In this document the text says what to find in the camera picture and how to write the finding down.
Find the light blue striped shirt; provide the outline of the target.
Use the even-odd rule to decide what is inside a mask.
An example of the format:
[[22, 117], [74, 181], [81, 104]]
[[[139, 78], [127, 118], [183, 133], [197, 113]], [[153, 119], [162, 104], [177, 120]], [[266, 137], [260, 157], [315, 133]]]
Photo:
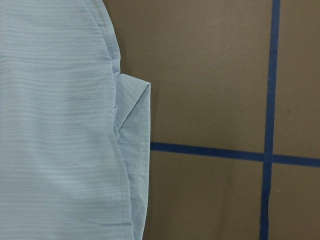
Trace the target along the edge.
[[102, 1], [1, 1], [1, 239], [142, 239], [151, 84], [120, 61]]

